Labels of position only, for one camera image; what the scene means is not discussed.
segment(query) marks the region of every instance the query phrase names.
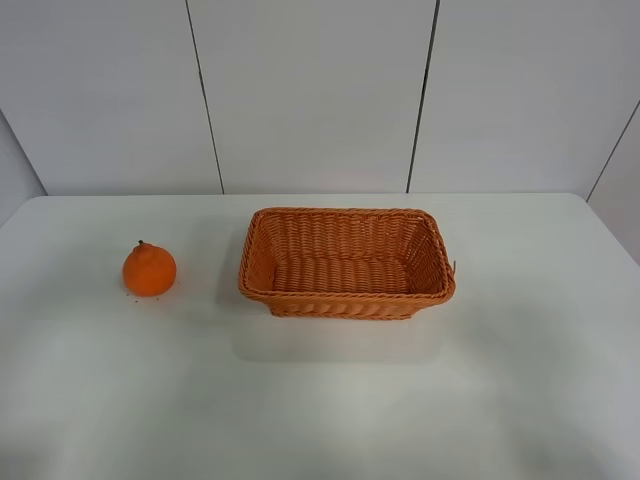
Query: table surface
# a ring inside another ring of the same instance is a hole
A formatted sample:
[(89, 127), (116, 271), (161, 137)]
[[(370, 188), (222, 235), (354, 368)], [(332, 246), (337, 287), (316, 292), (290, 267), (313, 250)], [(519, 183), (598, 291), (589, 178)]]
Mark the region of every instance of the table surface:
[[(242, 245), (254, 211), (294, 205), (430, 212), (455, 296), (407, 321), (271, 317), (237, 291)], [(121, 285), (139, 239), (176, 258), (159, 299)], [(34, 199), (0, 228), (0, 472), (637, 478), (639, 295), (568, 194)]]

